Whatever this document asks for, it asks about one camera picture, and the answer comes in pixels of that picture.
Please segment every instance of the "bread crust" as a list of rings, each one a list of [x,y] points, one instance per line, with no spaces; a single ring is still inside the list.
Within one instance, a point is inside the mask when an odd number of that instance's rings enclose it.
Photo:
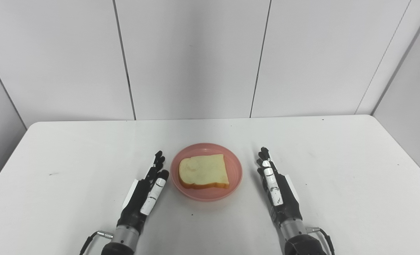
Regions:
[[[195,183],[186,183],[184,182],[181,177],[180,177],[180,173],[179,173],[179,181],[180,184],[185,188],[185,189],[195,189],[195,190],[201,190],[201,189],[208,189],[208,188],[223,188],[223,189],[228,189],[229,188],[229,184],[226,183],[219,183],[219,182],[212,182],[212,183],[208,183],[208,184],[195,184]]]

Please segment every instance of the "pink plate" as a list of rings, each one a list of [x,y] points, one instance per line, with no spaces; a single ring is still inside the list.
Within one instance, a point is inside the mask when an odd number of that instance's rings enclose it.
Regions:
[[[184,158],[191,158],[196,155],[223,154],[226,164],[229,188],[208,188],[208,189],[185,189],[179,181],[179,165]],[[197,143],[181,150],[171,163],[171,176],[175,186],[187,197],[197,201],[210,202],[219,200],[230,195],[238,187],[242,177],[241,164],[238,158],[230,150],[214,143]]]

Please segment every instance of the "slice of bread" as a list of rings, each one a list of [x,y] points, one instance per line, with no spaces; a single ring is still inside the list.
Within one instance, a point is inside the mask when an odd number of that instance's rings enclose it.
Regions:
[[[224,155],[197,155],[184,158],[179,165],[179,180],[186,189],[229,188]]]

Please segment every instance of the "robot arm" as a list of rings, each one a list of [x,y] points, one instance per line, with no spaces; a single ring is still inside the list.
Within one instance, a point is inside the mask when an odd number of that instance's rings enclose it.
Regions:
[[[164,161],[163,152],[159,151],[155,154],[155,160],[147,176],[134,183],[135,187],[132,186],[132,188],[134,187],[134,191],[129,202],[121,212],[115,233],[111,234],[105,231],[95,232],[87,238],[80,255],[84,254],[87,246],[96,235],[111,239],[111,242],[103,247],[102,255],[134,254],[147,216],[155,206],[169,177],[169,172],[162,170]]]
[[[333,244],[325,232],[319,228],[305,228],[299,203],[285,176],[278,173],[267,148],[261,148],[257,163],[260,166],[257,172],[262,178],[263,188],[271,204],[270,216],[286,239],[285,255],[325,255],[319,240],[308,235],[316,231],[325,235],[328,247],[334,255]]]

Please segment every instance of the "table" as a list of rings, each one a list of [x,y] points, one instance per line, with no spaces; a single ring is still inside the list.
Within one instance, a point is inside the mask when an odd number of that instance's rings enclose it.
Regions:
[[[92,232],[114,231],[155,152],[169,168],[198,142],[237,155],[240,186],[197,202],[169,180],[136,254],[281,254],[256,172],[262,146],[290,175],[305,225],[330,234],[336,254],[420,254],[420,168],[367,115],[35,123],[0,174],[0,254],[78,254]]]

